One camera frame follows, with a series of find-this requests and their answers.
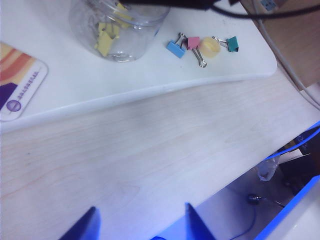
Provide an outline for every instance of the plastic container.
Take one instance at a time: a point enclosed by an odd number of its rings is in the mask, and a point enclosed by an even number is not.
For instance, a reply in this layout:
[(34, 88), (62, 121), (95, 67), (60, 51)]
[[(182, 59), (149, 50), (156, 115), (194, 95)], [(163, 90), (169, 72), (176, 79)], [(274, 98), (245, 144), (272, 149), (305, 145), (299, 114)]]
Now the plastic container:
[(146, 52), (169, 11), (169, 7), (122, 5), (116, 0), (73, 0), (69, 22), (89, 51), (129, 62)]

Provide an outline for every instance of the colorful card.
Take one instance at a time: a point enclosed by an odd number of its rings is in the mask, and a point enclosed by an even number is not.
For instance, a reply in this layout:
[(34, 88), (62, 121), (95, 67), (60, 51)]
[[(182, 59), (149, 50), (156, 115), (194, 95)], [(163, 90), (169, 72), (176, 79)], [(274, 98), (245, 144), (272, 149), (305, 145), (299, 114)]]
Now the colorful card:
[(47, 66), (5, 43), (0, 43), (0, 119), (18, 118), (48, 73)]

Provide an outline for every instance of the teal binder clip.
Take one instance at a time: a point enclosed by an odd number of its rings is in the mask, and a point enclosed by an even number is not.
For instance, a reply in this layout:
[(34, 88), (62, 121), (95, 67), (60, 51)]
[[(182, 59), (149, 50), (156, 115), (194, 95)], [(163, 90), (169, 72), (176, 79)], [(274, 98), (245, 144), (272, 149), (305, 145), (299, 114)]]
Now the teal binder clip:
[(168, 49), (170, 52), (172, 52), (174, 55), (176, 55), (178, 58), (182, 58), (183, 55), (186, 53), (186, 49), (182, 47), (183, 43), (187, 40), (187, 37), (180, 32), (179, 38), (177, 41), (171, 40), (168, 45), (166, 46), (166, 49)]
[(239, 51), (239, 45), (238, 45), (238, 40), (237, 37), (231, 37), (227, 38), (226, 41), (221, 40), (217, 38), (216, 36), (212, 37), (214, 40), (216, 40), (221, 46), (225, 47), (228, 49), (229, 52), (238, 52)]

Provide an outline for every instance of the blue cable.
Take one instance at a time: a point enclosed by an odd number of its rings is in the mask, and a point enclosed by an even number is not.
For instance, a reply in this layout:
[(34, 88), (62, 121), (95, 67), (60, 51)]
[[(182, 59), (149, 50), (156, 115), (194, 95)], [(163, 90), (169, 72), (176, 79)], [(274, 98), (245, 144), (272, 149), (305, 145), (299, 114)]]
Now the blue cable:
[(279, 155), (282, 155), (282, 154), (285, 154), (287, 152), (290, 152), (298, 147), (300, 147), (301, 145), (305, 144), (306, 142), (308, 142), (310, 139), (312, 139), (314, 136), (316, 136), (318, 133), (320, 133), (320, 128), (318, 128), (314, 133), (312, 133), (310, 136), (308, 136), (305, 140), (303, 140), (302, 142), (286, 149), (286, 150), (283, 150), (283, 151), (280, 151), (280, 152), (277, 152), (275, 154), (272, 154), (270, 156), (268, 156), (267, 158), (265, 158), (264, 160), (268, 160), (268, 159), (272, 159), (274, 157), (277, 157)]
[(243, 233), (237, 235), (237, 236), (234, 236), (233, 238), (230, 238), (230, 240), (234, 240), (238, 237), (241, 237), (242, 235), (245, 235), (246, 233), (250, 232), (251, 229), (254, 227), (255, 223), (256, 223), (256, 218), (257, 218), (257, 211), (256, 211), (256, 207), (253, 207), (253, 220), (252, 220), (252, 223), (251, 225), (249, 226), (249, 228), (247, 230), (245, 230)]

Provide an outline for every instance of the black cable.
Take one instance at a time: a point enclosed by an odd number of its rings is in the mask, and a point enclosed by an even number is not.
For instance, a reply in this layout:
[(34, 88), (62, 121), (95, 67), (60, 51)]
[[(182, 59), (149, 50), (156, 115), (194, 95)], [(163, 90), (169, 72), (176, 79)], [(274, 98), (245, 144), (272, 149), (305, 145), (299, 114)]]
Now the black cable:
[(282, 18), (295, 17), (295, 16), (300, 16), (300, 15), (319, 11), (320, 4), (298, 9), (298, 10), (285, 11), (285, 12), (272, 13), (272, 14), (241, 14), (241, 13), (235, 13), (235, 12), (224, 10), (215, 5), (212, 5), (211, 9), (219, 14), (229, 16), (232, 18), (238, 18), (238, 19), (282, 19)]

